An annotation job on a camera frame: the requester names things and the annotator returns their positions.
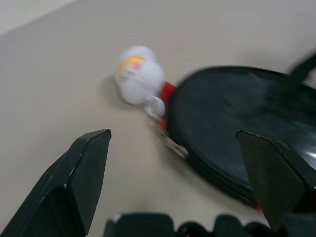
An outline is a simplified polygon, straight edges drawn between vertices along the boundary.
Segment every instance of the plush toy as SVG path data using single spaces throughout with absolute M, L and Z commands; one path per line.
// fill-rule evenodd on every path
M 175 86 L 164 80 L 163 69 L 152 50 L 144 46 L 126 50 L 119 59 L 115 78 L 127 103 L 144 106 L 145 112 L 154 119 L 163 116 L 164 102 Z

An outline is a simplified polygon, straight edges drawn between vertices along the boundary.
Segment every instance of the black zippered pouch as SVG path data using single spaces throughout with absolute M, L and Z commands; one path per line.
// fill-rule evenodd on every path
M 289 75 L 252 67 L 194 72 L 167 105 L 169 137 L 203 178 L 256 206 L 235 133 L 282 140 L 316 169 L 316 90 L 302 83 L 315 66 L 312 55 Z

